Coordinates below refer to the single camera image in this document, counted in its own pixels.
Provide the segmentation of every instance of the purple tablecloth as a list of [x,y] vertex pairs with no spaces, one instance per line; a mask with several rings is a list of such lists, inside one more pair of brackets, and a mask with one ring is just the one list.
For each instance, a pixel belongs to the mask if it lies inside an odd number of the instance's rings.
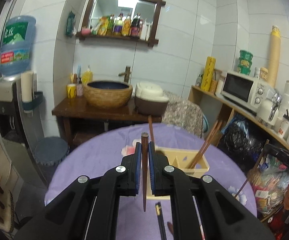
[[[141,132],[149,132],[148,124],[135,125],[113,130],[99,135],[75,149],[57,168],[49,189],[45,195],[45,204],[50,203],[77,177],[87,175],[90,178],[102,176],[107,170],[120,165],[122,149],[132,146],[135,139],[141,139]],[[179,127],[154,124],[157,146],[178,149],[197,149],[203,140]],[[230,186],[240,188],[246,180],[239,167],[223,152],[209,146],[205,153],[210,169],[206,174],[215,178],[225,189]],[[249,183],[242,193],[246,196],[245,207],[255,216],[256,201]],[[154,200],[147,200],[147,210],[142,207],[142,185],[136,197],[121,197],[118,212],[117,240],[158,240],[160,239]],[[162,201],[163,217],[168,239],[173,239],[167,229],[171,219],[170,201]]]

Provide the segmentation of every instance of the blue water jug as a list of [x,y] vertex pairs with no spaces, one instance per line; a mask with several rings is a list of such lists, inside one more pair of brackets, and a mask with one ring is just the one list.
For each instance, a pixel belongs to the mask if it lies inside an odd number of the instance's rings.
[[0,46],[0,74],[11,76],[30,69],[30,49],[35,36],[36,19],[21,15],[11,18]]

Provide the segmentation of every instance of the wooden mirror frame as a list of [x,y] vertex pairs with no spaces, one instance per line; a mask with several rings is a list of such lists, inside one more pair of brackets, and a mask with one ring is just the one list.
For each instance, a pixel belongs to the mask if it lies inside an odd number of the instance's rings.
[[[152,27],[151,27],[151,32],[150,32],[150,36],[149,36],[148,41],[144,41],[144,40],[140,40],[140,39],[133,39],[133,38],[128,37],[128,36],[127,37],[125,37],[125,36],[116,36],[114,38],[121,39],[121,40],[143,42],[143,43],[147,43],[149,47],[153,47],[155,44],[158,44],[158,42],[159,42],[159,40],[156,39],[158,21],[159,21],[161,6],[165,6],[166,2],[163,1],[163,0],[141,0],[141,1],[145,1],[145,2],[150,2],[150,3],[155,3],[156,4],[154,18],[153,18]],[[85,26],[88,25],[89,17],[90,17],[90,14],[91,14],[91,10],[93,9],[93,5],[94,5],[94,0],[89,0],[88,5],[86,7],[86,11],[85,11],[84,17],[83,17],[82,27],[85,27]],[[97,36],[97,35],[91,35],[91,34],[82,35],[81,34],[81,30],[80,30],[80,32],[77,32],[76,37],[79,37],[80,40],[84,40],[85,38],[99,38],[99,37],[113,38],[111,36]]]

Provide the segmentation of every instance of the kettle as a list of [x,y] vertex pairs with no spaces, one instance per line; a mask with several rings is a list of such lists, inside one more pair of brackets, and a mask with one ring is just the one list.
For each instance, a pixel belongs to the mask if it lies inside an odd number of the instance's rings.
[[266,127],[272,129],[278,118],[278,108],[281,99],[281,95],[277,90],[269,89],[266,100],[261,103],[257,110],[256,119]]

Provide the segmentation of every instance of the microwave oven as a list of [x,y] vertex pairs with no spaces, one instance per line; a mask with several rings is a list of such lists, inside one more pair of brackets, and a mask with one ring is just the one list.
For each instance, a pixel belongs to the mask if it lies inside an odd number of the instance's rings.
[[256,113],[260,104],[266,100],[270,88],[262,79],[228,71],[221,94]]

